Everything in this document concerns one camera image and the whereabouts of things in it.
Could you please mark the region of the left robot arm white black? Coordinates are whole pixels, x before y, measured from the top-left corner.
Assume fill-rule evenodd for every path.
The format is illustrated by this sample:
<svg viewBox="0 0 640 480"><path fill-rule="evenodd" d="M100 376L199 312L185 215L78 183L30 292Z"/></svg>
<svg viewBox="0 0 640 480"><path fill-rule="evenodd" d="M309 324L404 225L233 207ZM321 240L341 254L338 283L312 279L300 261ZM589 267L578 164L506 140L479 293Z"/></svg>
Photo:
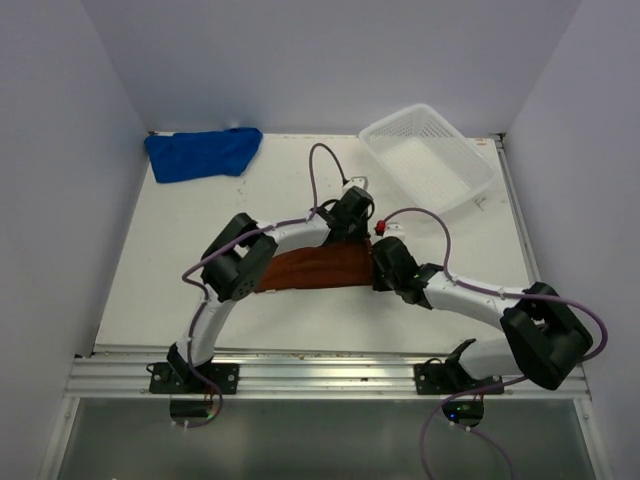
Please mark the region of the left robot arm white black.
<svg viewBox="0 0 640 480"><path fill-rule="evenodd" d="M211 383L206 367L236 304L254 292L367 286L373 281L371 195L352 186L301 219L260 224L234 216L194 267L202 291L184 335L169 349L172 379L185 392Z"/></svg>

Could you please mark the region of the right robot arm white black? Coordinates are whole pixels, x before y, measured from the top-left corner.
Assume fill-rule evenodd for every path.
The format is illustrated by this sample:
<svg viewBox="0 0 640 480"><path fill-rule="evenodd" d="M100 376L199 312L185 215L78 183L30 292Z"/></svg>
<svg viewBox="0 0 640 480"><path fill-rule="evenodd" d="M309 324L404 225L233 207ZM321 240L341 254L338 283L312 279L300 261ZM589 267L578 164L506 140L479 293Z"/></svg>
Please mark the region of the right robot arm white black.
<svg viewBox="0 0 640 480"><path fill-rule="evenodd" d="M409 305L453 312L502 332L490 341L463 341L441 362L415 369L426 392L464 393L481 388L503 392L503 376L520 376L546 390L557 389L593 345L593 338L556 291L541 282L499 294L449 278L442 266L420 265L402 240L389 237L371 251L374 288L392 291Z"/></svg>

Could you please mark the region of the brown orange towel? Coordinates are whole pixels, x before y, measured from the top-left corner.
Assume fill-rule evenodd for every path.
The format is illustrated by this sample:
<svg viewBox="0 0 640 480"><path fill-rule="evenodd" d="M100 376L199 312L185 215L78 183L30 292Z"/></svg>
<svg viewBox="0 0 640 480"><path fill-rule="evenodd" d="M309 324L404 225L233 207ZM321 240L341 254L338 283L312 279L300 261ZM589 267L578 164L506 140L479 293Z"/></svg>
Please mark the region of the brown orange towel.
<svg viewBox="0 0 640 480"><path fill-rule="evenodd" d="M373 285L372 244L347 241L307 247L274 257L256 292Z"/></svg>

